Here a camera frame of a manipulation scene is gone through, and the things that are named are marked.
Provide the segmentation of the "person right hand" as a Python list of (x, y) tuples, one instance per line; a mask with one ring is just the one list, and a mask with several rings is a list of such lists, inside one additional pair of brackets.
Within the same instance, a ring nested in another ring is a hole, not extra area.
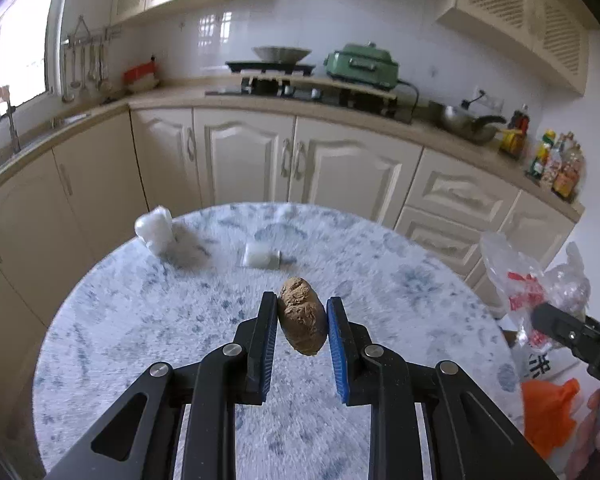
[(600, 479), (600, 388), (588, 399), (588, 408), (567, 462), (567, 479)]

